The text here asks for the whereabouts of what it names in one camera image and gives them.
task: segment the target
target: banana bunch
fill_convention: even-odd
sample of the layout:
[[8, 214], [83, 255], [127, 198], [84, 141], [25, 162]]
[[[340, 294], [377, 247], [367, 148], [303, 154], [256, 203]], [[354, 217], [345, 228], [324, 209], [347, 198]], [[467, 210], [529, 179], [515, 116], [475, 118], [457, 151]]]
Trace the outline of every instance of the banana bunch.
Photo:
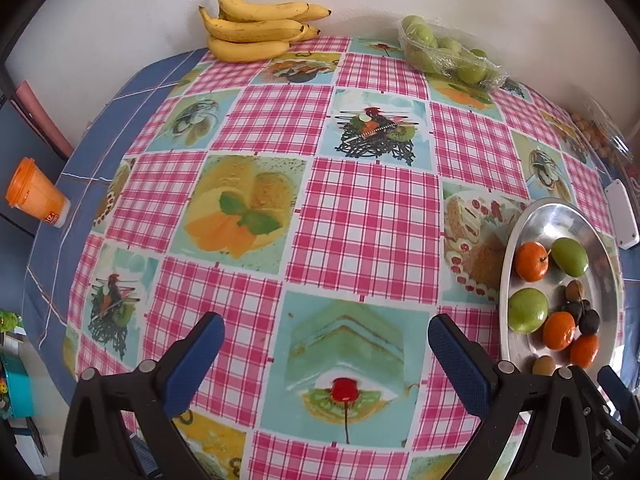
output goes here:
[[200, 16], [209, 33], [207, 46], [222, 61], [249, 62], [284, 54], [291, 43], [311, 40], [320, 29], [302, 22], [331, 14], [316, 4], [250, 4], [244, 0], [218, 0], [220, 13], [212, 17], [203, 6]]

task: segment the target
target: blue container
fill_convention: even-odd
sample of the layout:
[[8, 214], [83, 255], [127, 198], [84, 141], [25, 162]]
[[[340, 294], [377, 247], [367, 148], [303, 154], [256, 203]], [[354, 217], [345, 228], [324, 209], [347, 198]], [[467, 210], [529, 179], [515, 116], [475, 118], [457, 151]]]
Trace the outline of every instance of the blue container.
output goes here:
[[31, 381], [27, 370], [18, 356], [0, 353], [0, 361], [6, 374], [11, 405], [8, 414], [14, 418], [33, 416], [33, 399], [31, 398]]

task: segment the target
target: plastic cup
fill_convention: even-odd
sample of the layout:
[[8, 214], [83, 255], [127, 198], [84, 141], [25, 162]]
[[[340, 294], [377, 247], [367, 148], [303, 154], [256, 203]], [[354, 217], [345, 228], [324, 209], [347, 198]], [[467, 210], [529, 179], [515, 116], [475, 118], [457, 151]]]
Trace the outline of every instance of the plastic cup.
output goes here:
[[32, 158], [23, 158], [6, 190], [11, 207], [42, 220], [53, 227], [62, 227], [69, 213], [70, 202], [36, 166]]

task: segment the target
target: fruit bowl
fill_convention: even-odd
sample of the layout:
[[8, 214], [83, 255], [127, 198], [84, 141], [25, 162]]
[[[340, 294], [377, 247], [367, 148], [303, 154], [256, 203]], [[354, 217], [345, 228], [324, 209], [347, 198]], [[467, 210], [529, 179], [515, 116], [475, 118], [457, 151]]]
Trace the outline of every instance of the fruit bowl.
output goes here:
[[527, 283], [513, 270], [516, 249], [524, 242], [536, 241], [546, 248], [557, 238], [577, 240], [586, 250], [589, 267], [580, 278], [584, 285], [584, 298], [591, 301], [591, 308], [600, 314], [600, 349], [591, 366], [585, 371], [593, 380], [601, 367], [610, 363], [618, 330], [618, 297], [616, 280], [609, 255], [595, 229], [573, 205], [555, 198], [543, 198], [531, 203], [516, 222], [507, 243], [500, 279], [500, 352], [502, 358], [511, 361], [521, 372], [531, 370], [536, 356], [551, 355], [556, 364], [567, 366], [569, 352], [552, 351], [542, 342], [542, 329], [530, 334], [516, 333], [507, 325], [509, 298], [518, 290], [534, 287], [548, 299], [549, 314], [558, 310], [566, 300], [564, 286], [572, 277], [565, 274], [551, 261], [544, 277], [538, 282]]

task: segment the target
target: tablecloth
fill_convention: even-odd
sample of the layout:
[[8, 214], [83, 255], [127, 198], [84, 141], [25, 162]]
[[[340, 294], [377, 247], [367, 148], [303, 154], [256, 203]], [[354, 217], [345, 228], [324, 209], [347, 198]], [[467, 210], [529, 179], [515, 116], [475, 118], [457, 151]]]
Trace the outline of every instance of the tablecloth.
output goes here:
[[533, 89], [427, 78], [396, 44], [184, 53], [132, 78], [66, 166], [69, 220], [38, 231], [25, 325], [69, 400], [84, 368], [158, 359], [216, 311], [225, 345], [176, 421], [208, 469], [439, 478], [478, 420], [431, 354], [430, 317], [499, 357], [506, 240], [545, 196], [583, 211], [620, 274], [606, 178]]

